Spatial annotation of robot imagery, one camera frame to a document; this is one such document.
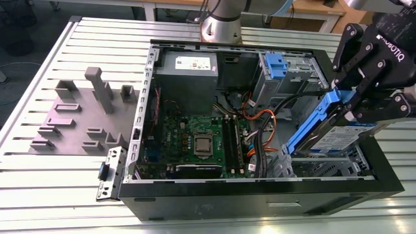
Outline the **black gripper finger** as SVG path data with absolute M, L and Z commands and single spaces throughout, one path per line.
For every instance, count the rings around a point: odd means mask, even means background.
M 332 88 L 360 91 L 376 89 L 378 79 L 378 29 L 350 23 L 342 34 L 342 39 L 334 59 L 335 78 Z
M 351 116 L 359 123 L 396 123 L 414 119 L 414 86 L 404 87 L 384 100 L 360 104 Z

